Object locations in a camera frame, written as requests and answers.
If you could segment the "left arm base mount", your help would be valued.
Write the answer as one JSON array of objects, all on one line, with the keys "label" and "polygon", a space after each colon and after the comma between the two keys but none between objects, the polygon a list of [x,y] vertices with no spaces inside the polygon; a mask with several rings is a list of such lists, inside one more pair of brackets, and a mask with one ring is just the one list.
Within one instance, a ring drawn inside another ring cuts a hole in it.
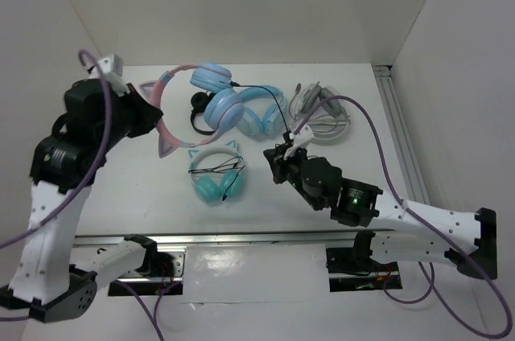
[{"label": "left arm base mount", "polygon": [[159,296],[163,290],[166,290],[165,296],[182,295],[186,248],[160,245],[158,251],[158,258],[148,271],[141,273],[133,269],[117,280],[126,283],[141,297]]}]

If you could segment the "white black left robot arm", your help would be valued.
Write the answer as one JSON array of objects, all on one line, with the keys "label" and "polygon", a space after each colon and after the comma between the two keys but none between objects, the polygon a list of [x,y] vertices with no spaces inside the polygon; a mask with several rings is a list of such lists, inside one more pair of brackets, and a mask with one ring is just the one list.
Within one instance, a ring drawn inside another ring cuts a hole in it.
[{"label": "white black left robot arm", "polygon": [[99,79],[77,81],[66,111],[35,148],[31,214],[19,267],[1,288],[1,306],[40,323],[79,318],[97,291],[124,274],[159,272],[157,243],[129,234],[89,261],[70,261],[76,228],[106,154],[124,138],[148,134],[163,115],[132,84],[116,90]]}]

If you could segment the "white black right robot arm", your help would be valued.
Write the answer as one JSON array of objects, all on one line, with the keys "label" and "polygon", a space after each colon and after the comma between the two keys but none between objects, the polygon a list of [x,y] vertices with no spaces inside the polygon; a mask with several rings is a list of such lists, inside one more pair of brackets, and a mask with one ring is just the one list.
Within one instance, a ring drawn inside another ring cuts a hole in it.
[{"label": "white black right robot arm", "polygon": [[304,148],[278,144],[263,152],[276,184],[288,182],[315,211],[328,209],[332,220],[351,228],[384,228],[411,234],[418,243],[397,246],[378,234],[356,236],[351,260],[360,270],[388,256],[454,265],[467,277],[497,278],[496,213],[486,207],[455,212],[396,199],[393,192],[348,179],[324,157]]}]

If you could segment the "pink blue cat-ear headphones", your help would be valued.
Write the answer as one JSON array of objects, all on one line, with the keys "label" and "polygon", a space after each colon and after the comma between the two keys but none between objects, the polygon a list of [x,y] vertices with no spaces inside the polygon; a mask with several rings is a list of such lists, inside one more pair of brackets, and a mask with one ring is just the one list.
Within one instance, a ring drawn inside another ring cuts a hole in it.
[{"label": "pink blue cat-ear headphones", "polygon": [[213,134],[197,143],[184,142],[170,132],[164,120],[159,120],[156,129],[159,134],[160,158],[165,158],[179,148],[190,149],[213,143],[235,127],[245,113],[241,96],[233,90],[232,73],[220,65],[211,63],[180,64],[164,72],[157,80],[140,84],[142,95],[150,105],[160,109],[164,89],[177,73],[188,70],[192,71],[192,85],[214,94],[204,110],[204,122],[213,130]]}]

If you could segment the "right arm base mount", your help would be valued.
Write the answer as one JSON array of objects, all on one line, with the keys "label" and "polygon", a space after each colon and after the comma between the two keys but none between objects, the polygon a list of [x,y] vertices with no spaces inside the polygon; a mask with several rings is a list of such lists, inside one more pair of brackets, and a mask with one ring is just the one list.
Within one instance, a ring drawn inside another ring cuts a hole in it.
[{"label": "right arm base mount", "polygon": [[329,290],[337,292],[357,292],[401,290],[402,280],[396,262],[380,264],[365,259],[355,260],[350,248],[326,248],[326,268]]}]

